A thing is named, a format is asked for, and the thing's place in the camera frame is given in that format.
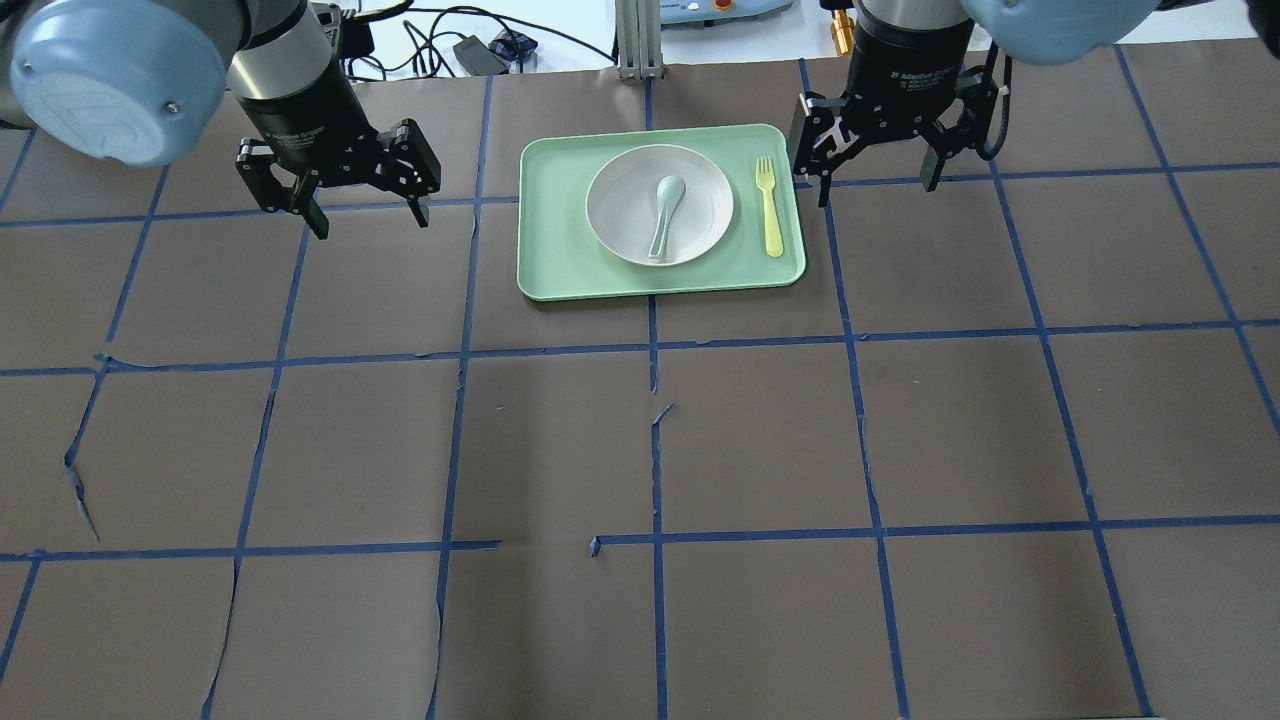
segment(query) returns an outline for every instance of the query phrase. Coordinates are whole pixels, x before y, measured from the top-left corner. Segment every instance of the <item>yellow fork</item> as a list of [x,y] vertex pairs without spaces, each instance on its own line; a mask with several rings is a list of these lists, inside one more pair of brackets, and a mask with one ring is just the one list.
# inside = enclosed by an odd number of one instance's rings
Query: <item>yellow fork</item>
[[778,227],[778,208],[773,204],[773,158],[755,160],[755,187],[764,196],[764,252],[769,258],[782,256],[782,228]]

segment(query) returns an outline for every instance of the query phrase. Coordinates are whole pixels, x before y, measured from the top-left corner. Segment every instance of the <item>white plate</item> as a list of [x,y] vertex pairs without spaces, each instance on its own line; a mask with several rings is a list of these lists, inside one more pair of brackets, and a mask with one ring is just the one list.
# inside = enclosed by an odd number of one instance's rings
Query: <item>white plate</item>
[[[658,182],[685,181],[663,259],[649,258],[658,224]],[[600,168],[586,191],[586,219],[600,245],[636,265],[666,268],[701,256],[733,219],[733,190],[716,163],[678,145],[643,145]]]

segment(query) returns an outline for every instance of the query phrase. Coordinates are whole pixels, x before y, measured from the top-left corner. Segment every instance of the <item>white floor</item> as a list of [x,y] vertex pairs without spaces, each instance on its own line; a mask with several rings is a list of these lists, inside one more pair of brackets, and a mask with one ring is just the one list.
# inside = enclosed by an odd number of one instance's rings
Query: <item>white floor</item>
[[[393,0],[367,0],[366,9],[392,4]],[[340,0],[344,8],[355,8],[356,0]],[[524,20],[553,27],[580,37],[605,51],[613,45],[612,0],[480,0],[475,5],[512,15]],[[403,19],[426,29],[435,18],[430,13],[402,15],[375,26],[376,56],[387,65],[399,64],[408,58],[413,46],[402,24]],[[677,27],[663,32],[663,56],[672,63],[741,63],[753,60],[783,60],[792,58],[823,58],[835,55],[831,33],[831,14],[818,5],[818,0],[796,0],[781,14],[751,20],[737,20],[710,28]],[[475,33],[488,42],[500,29],[488,18],[448,15],[440,22],[442,29]],[[552,33],[527,29],[527,35],[540,45],[535,67],[530,72],[581,70],[603,68],[604,58]],[[1252,37],[1244,0],[1217,0],[1181,10],[1156,13],[1133,31],[1123,42],[1169,42],[1180,40],[1210,40]],[[984,33],[974,35],[974,45],[986,42]],[[452,45],[456,38],[447,38]],[[453,55],[444,51],[453,63]],[[397,73],[396,77],[412,77]]]

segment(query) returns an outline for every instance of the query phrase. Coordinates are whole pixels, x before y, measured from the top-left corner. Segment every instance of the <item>green spoon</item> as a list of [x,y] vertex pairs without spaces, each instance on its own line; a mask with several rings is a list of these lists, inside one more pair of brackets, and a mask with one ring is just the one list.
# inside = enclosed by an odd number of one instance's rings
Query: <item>green spoon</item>
[[658,227],[653,231],[653,243],[649,245],[649,259],[658,260],[667,254],[667,231],[671,228],[671,214],[685,196],[685,181],[667,176],[658,181]]

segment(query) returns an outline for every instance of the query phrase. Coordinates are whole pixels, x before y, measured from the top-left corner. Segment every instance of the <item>green tray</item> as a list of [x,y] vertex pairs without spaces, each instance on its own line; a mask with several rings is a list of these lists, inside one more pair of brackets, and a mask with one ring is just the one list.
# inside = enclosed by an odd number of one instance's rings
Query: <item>green tray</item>
[[[724,170],[733,190],[733,219],[724,237],[701,258],[671,268],[643,268],[600,246],[586,222],[586,190],[613,158],[641,145],[680,145]],[[755,159],[772,155],[773,191],[782,225],[781,258],[764,254]],[[796,192],[786,141],[773,126],[727,126],[550,137],[520,158],[520,250],[516,284],[534,300],[579,300],[708,290],[777,287],[805,269]]]

